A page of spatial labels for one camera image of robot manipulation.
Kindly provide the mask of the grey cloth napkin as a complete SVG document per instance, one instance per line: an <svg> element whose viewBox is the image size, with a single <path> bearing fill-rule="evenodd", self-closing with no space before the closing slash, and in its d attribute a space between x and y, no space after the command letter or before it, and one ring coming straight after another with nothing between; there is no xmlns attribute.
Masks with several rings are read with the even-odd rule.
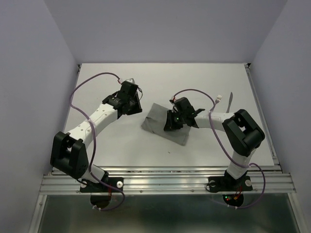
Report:
<svg viewBox="0 0 311 233"><path fill-rule="evenodd" d="M190 127L185 125L180 130L169 132L164 131L168 110L169 109L166 107L153 103L147 117L141 125L141 128L181 146L185 146L188 141Z"/></svg>

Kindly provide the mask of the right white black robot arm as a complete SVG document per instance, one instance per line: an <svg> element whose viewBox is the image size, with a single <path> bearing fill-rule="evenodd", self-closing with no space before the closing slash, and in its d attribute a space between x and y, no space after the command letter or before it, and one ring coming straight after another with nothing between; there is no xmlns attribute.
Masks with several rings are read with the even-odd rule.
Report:
<svg viewBox="0 0 311 233"><path fill-rule="evenodd" d="M167 111L164 131L173 132L189 126L197 129L211 129L213 134L222 131L226 134L233 153L226 152L230 160L223 176L209 177L206 190L211 193L235 191L245 187L248 191L252 186L246 185L247 170L256 149L265 139L265 134L250 114L240 109L235 113L217 113L213 109L197 109L186 97L170 100L173 108Z"/></svg>

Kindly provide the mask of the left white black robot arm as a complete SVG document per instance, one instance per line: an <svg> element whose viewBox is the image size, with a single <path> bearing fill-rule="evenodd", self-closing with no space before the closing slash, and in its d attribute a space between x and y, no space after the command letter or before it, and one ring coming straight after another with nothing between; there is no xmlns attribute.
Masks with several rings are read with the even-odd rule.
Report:
<svg viewBox="0 0 311 233"><path fill-rule="evenodd" d="M50 164L72 178L91 182L97 191L111 187L108 172L95 166L87 148L97 147L96 137L111 123L123 115L142 112L137 84L124 81L119 91L107 96L85 121L67 133L58 132L53 139Z"/></svg>

